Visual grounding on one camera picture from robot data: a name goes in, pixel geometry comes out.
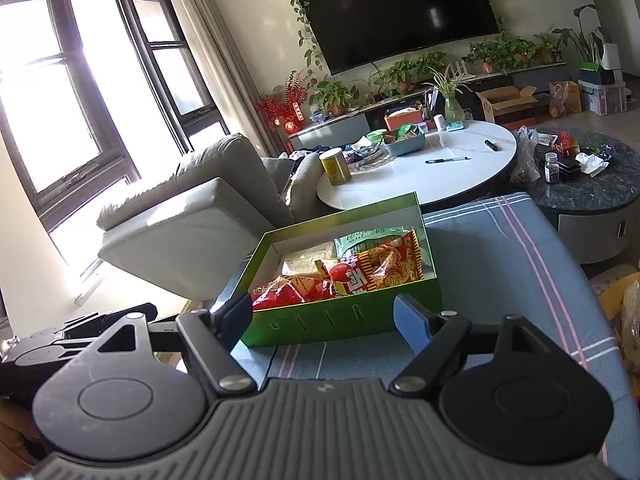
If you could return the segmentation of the orange red noodle snack bag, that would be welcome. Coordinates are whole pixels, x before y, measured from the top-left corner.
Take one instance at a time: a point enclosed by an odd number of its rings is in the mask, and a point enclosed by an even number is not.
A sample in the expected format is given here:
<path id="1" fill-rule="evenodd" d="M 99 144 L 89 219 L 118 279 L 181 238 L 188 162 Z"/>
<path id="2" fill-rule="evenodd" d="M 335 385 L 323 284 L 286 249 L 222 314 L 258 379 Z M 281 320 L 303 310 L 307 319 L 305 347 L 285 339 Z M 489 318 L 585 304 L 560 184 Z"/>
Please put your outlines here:
<path id="1" fill-rule="evenodd" d="M 323 260 L 316 260 L 314 264 L 322 280 L 331 282 L 337 296 L 373 292 L 424 279 L 415 230 L 358 254 L 343 256 L 332 264 Z"/>

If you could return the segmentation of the red chip bag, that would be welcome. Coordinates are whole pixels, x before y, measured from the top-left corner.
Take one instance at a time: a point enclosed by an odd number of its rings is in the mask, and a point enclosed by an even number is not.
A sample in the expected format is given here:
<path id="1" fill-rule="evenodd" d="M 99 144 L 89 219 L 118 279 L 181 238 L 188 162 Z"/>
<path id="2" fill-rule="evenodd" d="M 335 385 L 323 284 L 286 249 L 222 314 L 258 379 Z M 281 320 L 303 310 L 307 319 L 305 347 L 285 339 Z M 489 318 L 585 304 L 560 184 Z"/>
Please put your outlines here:
<path id="1" fill-rule="evenodd" d="M 335 290 L 330 281 L 305 275 L 280 275 L 250 291 L 254 310 L 296 306 L 334 297 Z"/>

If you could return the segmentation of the blue plaid tablecloth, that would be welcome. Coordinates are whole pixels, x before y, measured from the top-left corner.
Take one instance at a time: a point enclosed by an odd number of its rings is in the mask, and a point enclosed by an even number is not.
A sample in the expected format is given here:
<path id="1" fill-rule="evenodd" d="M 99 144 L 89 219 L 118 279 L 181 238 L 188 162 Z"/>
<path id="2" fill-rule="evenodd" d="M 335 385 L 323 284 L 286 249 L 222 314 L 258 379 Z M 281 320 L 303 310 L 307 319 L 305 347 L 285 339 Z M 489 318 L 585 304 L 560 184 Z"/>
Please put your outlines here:
<path id="1" fill-rule="evenodd" d="M 639 414 L 623 358 L 582 269 L 531 198 L 488 198 L 423 218 L 442 305 L 478 324 L 529 319 L 605 386 L 614 422 L 602 458 L 621 477 L 639 475 Z M 246 348 L 232 356 L 258 384 L 268 377 L 390 382 L 411 360 L 394 332 L 354 339 Z"/>

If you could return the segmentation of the grey sofa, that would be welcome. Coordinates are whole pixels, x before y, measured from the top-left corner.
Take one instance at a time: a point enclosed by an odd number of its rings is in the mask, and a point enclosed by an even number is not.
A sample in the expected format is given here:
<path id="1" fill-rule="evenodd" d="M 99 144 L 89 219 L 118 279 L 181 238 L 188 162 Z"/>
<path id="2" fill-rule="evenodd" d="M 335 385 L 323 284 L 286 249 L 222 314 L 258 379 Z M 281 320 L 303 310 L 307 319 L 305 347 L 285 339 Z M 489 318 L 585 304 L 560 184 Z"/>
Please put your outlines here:
<path id="1" fill-rule="evenodd" d="M 242 134 L 224 136 L 106 204 L 98 255 L 177 296 L 214 300 L 265 233 L 329 213 L 322 174 L 316 152 L 262 157 Z"/>

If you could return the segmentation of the green snack box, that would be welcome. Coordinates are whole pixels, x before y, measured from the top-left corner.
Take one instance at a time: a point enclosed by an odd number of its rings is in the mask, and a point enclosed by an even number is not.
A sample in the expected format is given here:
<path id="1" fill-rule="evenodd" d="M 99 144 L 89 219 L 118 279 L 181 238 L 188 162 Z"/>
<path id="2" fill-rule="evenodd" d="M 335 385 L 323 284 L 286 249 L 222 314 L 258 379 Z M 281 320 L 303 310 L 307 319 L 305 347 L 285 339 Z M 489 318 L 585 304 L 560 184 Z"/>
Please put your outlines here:
<path id="1" fill-rule="evenodd" d="M 389 332 L 400 294 L 442 306 L 413 193 L 265 234 L 235 288 L 252 304 L 249 347 Z"/>

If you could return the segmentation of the green snack packet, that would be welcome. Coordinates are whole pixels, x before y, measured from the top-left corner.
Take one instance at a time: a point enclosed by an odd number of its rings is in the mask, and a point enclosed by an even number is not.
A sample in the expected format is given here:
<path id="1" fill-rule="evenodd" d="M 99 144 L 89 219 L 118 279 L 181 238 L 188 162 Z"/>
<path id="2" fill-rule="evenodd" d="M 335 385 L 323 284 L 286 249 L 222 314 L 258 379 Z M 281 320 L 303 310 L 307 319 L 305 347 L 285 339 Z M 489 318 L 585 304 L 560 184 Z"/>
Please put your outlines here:
<path id="1" fill-rule="evenodd" d="M 337 259 L 348 258 L 415 232 L 403 226 L 353 232 L 334 240 L 335 255 Z"/>

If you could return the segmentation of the white oval coffee table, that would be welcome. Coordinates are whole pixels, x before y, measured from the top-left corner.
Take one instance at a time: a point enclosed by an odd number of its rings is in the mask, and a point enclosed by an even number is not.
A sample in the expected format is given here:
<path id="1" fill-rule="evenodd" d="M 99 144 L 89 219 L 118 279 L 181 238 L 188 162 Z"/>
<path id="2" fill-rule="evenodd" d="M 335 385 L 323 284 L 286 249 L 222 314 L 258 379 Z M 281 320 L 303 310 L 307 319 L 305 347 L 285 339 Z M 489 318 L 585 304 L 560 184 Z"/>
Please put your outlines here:
<path id="1" fill-rule="evenodd" d="M 495 143 L 500 151 L 491 151 L 484 141 Z M 427 159 L 469 156 L 465 162 L 427 165 Z M 506 128 L 491 122 L 467 122 L 454 132 L 430 132 L 421 151 L 400 156 L 383 166 L 352 180 L 333 186 L 321 177 L 317 196 L 337 210 L 357 208 L 416 193 L 423 210 L 460 205 L 487 193 L 506 180 L 515 164 L 516 140 Z"/>

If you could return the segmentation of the black marker pen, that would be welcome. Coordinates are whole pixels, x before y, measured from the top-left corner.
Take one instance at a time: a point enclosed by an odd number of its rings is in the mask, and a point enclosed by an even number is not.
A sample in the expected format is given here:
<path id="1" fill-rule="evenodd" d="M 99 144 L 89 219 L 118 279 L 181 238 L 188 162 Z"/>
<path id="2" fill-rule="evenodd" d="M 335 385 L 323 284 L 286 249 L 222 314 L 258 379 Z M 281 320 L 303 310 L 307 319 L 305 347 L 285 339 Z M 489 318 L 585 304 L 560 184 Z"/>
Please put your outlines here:
<path id="1" fill-rule="evenodd" d="M 471 157 L 460 156 L 460 157 L 450 157 L 450 158 L 427 159 L 425 163 L 427 165 L 437 165 L 437 164 L 446 164 L 446 162 L 465 162 L 466 160 L 471 160 Z"/>

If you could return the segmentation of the clear plastic bag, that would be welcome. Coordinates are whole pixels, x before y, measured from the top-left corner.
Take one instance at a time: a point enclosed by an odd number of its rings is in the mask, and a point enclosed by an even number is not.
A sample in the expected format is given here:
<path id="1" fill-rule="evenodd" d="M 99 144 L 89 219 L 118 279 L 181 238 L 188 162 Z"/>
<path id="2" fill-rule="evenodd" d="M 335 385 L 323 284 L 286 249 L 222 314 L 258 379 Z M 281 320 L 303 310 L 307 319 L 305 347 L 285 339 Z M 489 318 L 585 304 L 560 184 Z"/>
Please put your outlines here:
<path id="1" fill-rule="evenodd" d="M 510 175 L 510 183 L 516 188 L 526 188 L 540 179 L 536 162 L 538 131 L 535 128 L 521 126 L 515 135 L 516 164 Z"/>

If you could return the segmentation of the yellow tin can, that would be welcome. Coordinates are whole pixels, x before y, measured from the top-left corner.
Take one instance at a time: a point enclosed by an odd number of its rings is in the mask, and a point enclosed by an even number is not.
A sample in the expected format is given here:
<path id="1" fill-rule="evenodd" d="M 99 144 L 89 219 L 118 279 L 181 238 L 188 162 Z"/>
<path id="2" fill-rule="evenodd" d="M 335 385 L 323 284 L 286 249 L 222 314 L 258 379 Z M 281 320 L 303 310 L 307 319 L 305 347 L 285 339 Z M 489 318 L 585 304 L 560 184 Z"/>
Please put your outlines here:
<path id="1" fill-rule="evenodd" d="M 330 185 L 337 186 L 352 180 L 344 152 L 341 148 L 331 148 L 319 155 Z"/>

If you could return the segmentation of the blue snack tray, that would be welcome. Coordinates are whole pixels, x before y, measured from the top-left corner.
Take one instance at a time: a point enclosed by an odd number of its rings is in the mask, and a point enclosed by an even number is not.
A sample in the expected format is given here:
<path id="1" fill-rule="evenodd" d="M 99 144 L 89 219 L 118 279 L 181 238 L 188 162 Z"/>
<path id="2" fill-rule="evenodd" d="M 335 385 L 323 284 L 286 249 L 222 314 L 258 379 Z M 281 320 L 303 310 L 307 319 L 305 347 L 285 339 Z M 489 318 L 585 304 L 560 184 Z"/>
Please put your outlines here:
<path id="1" fill-rule="evenodd" d="M 392 156 L 399 157 L 421 151 L 425 145 L 425 136 L 418 126 L 410 128 L 404 136 L 396 129 L 383 134 L 383 144 Z"/>

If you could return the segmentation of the small black remote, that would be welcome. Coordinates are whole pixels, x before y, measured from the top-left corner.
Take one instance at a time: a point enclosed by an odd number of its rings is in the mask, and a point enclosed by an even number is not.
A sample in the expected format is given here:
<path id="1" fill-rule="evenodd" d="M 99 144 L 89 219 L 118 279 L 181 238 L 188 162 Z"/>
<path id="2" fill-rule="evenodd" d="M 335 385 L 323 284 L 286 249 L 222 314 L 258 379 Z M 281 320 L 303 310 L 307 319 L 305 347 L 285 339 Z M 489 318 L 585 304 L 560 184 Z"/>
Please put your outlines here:
<path id="1" fill-rule="evenodd" d="M 491 149 L 491 151 L 494 151 L 494 152 L 500 151 L 500 148 L 495 143 L 492 143 L 489 140 L 485 140 L 484 143 L 486 146 L 488 146 L 488 148 Z"/>

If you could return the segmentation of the dark glass jar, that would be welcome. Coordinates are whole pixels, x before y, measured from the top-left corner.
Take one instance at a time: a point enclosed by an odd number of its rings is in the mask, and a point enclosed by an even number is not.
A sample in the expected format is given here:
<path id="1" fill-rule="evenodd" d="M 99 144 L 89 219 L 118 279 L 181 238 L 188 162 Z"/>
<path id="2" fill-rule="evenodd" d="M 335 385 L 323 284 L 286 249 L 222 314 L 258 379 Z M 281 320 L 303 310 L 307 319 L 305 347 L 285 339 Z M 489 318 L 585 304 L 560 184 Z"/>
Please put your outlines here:
<path id="1" fill-rule="evenodd" d="M 544 180 L 548 184 L 557 184 L 560 182 L 560 166 L 558 154 L 548 152 L 544 155 Z"/>

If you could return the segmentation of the dark marble round table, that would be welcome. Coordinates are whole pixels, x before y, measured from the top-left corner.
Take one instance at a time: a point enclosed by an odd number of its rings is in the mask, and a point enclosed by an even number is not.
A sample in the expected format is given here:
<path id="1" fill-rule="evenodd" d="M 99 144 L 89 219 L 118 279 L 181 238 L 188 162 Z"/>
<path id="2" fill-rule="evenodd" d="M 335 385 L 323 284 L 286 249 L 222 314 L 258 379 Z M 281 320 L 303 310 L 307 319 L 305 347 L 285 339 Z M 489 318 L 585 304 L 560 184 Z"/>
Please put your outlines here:
<path id="1" fill-rule="evenodd" d="M 558 231 L 577 263 L 610 260 L 639 235 L 639 154 L 619 140 L 592 130 L 570 128 L 579 146 L 600 148 L 608 166 L 595 177 L 575 170 L 549 184 L 516 180 Z"/>

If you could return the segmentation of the orange storage box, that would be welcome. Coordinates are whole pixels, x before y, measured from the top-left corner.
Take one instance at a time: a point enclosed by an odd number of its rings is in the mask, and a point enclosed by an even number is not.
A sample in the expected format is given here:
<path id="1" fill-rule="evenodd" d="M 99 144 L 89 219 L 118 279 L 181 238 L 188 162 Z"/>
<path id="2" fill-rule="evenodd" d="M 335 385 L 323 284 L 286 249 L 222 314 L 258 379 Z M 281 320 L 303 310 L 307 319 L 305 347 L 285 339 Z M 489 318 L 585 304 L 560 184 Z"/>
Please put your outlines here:
<path id="1" fill-rule="evenodd" d="M 398 110 L 398 112 L 386 115 L 384 120 L 388 130 L 397 130 L 403 125 L 416 125 L 423 122 L 423 112 L 422 110 L 409 110 L 408 108 L 404 108 L 403 110 Z"/>

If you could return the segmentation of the grey curtain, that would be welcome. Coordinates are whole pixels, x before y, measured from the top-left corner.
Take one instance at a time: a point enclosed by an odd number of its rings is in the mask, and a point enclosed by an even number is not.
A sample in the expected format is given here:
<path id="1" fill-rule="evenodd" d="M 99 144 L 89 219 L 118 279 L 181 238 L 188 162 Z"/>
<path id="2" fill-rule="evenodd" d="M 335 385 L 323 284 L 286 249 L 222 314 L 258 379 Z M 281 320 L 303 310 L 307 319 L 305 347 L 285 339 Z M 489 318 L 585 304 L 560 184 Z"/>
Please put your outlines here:
<path id="1" fill-rule="evenodd" d="M 207 89 L 232 133 L 241 133 L 262 156 L 285 151 L 255 108 L 257 88 L 215 0 L 170 0 Z"/>

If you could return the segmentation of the tv console cabinet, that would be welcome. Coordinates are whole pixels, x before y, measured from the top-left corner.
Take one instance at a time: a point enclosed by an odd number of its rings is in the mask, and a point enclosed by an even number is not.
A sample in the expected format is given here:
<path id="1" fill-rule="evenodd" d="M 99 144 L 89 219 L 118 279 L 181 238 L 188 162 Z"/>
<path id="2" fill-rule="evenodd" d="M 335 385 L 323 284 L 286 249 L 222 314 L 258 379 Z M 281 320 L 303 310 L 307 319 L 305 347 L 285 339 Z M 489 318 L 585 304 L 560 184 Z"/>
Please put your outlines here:
<path id="1" fill-rule="evenodd" d="M 518 88 L 535 86 L 537 92 L 547 92 L 552 80 L 564 80 L 570 78 L 570 72 L 565 63 L 555 63 L 537 67 L 529 67 L 525 70 L 516 70 L 512 73 L 495 73 L 477 75 L 465 81 L 466 89 L 462 94 L 458 93 L 458 101 L 464 110 L 469 110 L 474 119 L 483 119 L 484 112 L 480 99 L 476 92 L 510 86 Z M 371 131 L 386 127 L 385 116 L 404 110 L 408 107 L 417 107 L 425 102 L 425 93 L 431 91 L 430 87 L 419 89 L 405 96 L 388 98 L 374 104 L 358 107 L 342 116 L 327 120 L 323 124 L 309 126 L 294 136 L 288 138 L 294 150 L 303 148 L 316 148 L 317 146 L 344 146 L 358 141 L 362 136 Z"/>

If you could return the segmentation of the red flower decoration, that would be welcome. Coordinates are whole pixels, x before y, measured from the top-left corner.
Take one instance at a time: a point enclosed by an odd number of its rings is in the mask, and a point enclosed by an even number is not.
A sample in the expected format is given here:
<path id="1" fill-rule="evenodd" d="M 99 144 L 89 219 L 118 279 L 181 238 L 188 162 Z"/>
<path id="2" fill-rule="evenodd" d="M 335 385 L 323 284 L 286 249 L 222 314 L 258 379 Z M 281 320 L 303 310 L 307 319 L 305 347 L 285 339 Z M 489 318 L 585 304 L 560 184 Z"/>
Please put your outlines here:
<path id="1" fill-rule="evenodd" d="M 281 129 L 292 136 L 303 129 L 303 104 L 316 83 L 311 70 L 292 70 L 284 84 L 258 96 L 255 110 L 270 131 Z"/>

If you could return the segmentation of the cardboard box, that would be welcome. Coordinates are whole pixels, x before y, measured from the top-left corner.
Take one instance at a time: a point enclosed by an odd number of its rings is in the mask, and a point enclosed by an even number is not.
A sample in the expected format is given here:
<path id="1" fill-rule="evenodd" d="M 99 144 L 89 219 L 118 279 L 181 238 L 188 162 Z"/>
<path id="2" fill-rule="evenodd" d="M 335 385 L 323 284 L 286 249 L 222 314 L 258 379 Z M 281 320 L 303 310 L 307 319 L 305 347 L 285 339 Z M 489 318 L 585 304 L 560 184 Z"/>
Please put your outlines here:
<path id="1" fill-rule="evenodd" d="M 477 92 L 476 95 L 482 103 L 486 122 L 514 131 L 523 126 L 536 126 L 539 104 L 536 92 L 534 86 L 523 89 L 506 86 Z"/>

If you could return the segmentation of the glass vase with plant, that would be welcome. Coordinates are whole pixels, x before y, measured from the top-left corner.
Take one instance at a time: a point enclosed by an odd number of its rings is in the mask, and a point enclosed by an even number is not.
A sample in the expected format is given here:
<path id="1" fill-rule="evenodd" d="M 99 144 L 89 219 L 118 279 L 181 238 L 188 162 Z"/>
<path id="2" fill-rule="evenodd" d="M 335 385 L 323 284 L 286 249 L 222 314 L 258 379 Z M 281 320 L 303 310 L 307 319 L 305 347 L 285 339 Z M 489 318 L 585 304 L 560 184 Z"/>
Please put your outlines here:
<path id="1" fill-rule="evenodd" d="M 431 96 L 428 98 L 428 110 L 430 115 L 435 117 L 438 97 L 444 99 L 444 117 L 448 124 L 452 122 L 464 121 L 464 110 L 458 101 L 458 95 L 462 94 L 463 88 L 468 88 L 464 82 L 464 76 L 456 73 L 449 64 L 441 72 L 434 66 L 428 68 L 432 75 L 432 81 L 428 83 L 431 87 Z"/>

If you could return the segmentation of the clear plastic storage bin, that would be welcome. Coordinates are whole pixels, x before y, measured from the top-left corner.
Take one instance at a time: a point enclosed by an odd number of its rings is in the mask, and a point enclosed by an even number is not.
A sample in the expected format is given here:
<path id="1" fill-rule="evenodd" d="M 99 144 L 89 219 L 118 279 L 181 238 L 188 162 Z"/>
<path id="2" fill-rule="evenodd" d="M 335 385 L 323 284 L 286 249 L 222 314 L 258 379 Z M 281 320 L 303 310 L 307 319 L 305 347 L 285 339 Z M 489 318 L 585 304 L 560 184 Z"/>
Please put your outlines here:
<path id="1" fill-rule="evenodd" d="M 598 116 L 626 113 L 626 84 L 592 84 L 578 80 L 582 107 Z"/>

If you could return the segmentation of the tall leafy floor plant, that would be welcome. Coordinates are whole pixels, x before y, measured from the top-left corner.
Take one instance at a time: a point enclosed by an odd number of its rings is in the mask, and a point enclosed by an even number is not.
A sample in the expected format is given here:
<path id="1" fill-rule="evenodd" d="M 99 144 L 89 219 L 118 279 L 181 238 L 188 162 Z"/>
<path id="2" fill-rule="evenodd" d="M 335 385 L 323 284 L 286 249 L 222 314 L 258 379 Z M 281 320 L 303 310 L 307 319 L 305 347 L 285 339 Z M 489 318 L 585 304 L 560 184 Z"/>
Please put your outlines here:
<path id="1" fill-rule="evenodd" d="M 602 58 L 604 55 L 604 46 L 612 42 L 612 37 L 606 29 L 598 26 L 591 32 L 586 32 L 582 24 L 582 14 L 591 10 L 596 12 L 597 6 L 593 3 L 578 6 L 573 10 L 574 17 L 578 23 L 578 30 L 570 27 L 554 28 L 552 35 L 556 36 L 556 45 L 567 47 L 571 42 L 574 44 L 580 62 L 587 66 L 590 70 L 600 70 L 602 68 Z"/>

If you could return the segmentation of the black wall television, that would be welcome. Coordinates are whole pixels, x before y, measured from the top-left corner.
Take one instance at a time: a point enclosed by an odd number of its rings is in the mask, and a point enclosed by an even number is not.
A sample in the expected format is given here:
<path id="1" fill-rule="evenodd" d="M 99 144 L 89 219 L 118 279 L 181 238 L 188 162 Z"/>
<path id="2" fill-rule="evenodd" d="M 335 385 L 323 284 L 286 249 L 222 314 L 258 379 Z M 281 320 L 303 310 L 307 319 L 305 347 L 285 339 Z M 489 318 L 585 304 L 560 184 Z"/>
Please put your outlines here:
<path id="1" fill-rule="evenodd" d="M 294 0 L 332 75 L 500 32 L 490 0 Z"/>

